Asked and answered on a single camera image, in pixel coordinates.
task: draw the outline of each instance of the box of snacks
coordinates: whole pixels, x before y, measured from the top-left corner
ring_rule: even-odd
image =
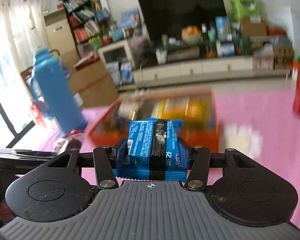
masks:
[[[129,133],[130,121],[147,118],[181,119],[179,136],[193,146],[219,150],[219,124],[211,88],[150,91],[120,97],[89,131],[96,147],[114,146]]]

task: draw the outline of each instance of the round black pad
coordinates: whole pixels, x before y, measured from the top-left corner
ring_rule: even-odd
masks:
[[[75,153],[70,160],[67,155],[55,159],[8,187],[6,202],[16,216],[36,222],[53,222],[78,214],[92,202],[91,185],[75,173]]]
[[[275,196],[274,188],[260,181],[247,181],[238,187],[241,197],[252,202],[265,202]]]
[[[212,206],[222,216],[254,227],[290,220],[298,194],[289,182],[258,163],[254,168],[230,165],[224,174],[210,187]]]
[[[29,188],[29,196],[39,201],[51,201],[61,197],[65,191],[66,188],[62,183],[45,180],[33,184]]]

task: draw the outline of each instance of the person's hand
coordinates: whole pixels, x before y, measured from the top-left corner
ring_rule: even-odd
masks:
[[[13,219],[13,215],[8,208],[8,205],[5,201],[0,203],[0,221],[6,221]]]

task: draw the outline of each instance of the bookshelf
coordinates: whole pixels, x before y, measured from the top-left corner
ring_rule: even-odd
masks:
[[[96,49],[95,40],[100,41],[101,46],[103,30],[109,29],[111,16],[105,13],[105,17],[97,19],[98,13],[103,12],[100,0],[60,0],[63,2],[66,17],[70,26],[72,38],[79,56],[85,57],[92,49]]]

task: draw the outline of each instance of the window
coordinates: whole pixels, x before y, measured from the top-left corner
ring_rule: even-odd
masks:
[[[34,126],[29,105],[23,83],[9,63],[0,27],[0,147],[13,147]]]

